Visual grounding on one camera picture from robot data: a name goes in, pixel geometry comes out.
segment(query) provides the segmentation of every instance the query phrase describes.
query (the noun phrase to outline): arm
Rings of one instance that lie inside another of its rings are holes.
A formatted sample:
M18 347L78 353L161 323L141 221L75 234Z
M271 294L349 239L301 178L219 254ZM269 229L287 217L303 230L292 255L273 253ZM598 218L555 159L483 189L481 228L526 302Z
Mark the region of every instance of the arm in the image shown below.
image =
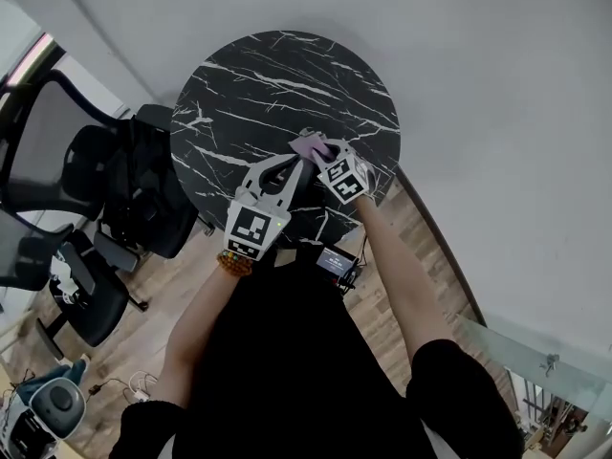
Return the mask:
M393 315L400 324L408 357L436 339L454 340L419 259L393 232L374 202L365 196L355 201L386 289Z
M170 333L164 367L151 399L187 406L193 369L238 280L239 277L217 267L189 303Z

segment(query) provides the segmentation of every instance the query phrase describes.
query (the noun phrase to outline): bracelet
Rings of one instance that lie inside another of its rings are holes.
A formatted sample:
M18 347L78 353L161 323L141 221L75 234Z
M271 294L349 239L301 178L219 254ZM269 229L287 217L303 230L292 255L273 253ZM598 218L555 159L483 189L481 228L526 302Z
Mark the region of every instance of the bracelet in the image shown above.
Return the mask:
M233 251L223 250L217 255L219 266L236 277L244 277L252 274L252 260L241 256Z

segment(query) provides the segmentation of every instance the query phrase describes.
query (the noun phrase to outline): black marble tabletop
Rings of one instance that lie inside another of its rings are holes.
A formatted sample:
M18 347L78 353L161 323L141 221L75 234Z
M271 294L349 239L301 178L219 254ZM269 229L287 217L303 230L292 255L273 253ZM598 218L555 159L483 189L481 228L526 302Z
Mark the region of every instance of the black marble tabletop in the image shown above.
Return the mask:
M393 101L374 71L339 43L300 32L258 33L217 51L193 73L172 116L172 158L203 217L224 230L249 167L292 153L304 128L344 139L376 172L379 203L400 156ZM319 181L319 200L292 206L278 243L334 244L360 224Z

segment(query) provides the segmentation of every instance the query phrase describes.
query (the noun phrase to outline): mesh chair back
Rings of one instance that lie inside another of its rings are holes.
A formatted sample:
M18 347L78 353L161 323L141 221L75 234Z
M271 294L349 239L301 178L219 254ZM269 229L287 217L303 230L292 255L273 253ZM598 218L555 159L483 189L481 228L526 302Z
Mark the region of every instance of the mesh chair back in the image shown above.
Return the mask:
M86 140L81 138L78 152L71 151L71 145L80 132L91 136L90 151L98 147L94 143L99 134L105 141L110 136L115 144L120 121L94 107L57 70L34 85L9 89L9 93L0 109L0 135L6 148L0 174L3 204L15 212L66 210L95 220L104 192L83 186L102 167L96 159L94 164L84 161ZM65 164L70 164L67 172ZM92 182L95 187L98 178Z
M52 256L72 230L69 225L46 232L0 209L0 286L41 291L49 280Z

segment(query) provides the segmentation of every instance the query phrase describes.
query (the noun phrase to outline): white device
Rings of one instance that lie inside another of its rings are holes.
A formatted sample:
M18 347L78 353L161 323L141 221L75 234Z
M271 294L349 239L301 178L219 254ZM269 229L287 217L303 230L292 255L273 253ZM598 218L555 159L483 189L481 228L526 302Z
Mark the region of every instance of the white device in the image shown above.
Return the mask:
M372 166L362 160L346 141L323 140L323 142L338 154L330 161L313 150L313 156L321 171L317 175L318 178L343 204L348 204L360 195L370 192L369 178L374 177Z
M289 178L283 177L290 167ZM253 165L229 204L224 248L261 260L291 221L289 205L300 185L310 181L310 173L294 153Z

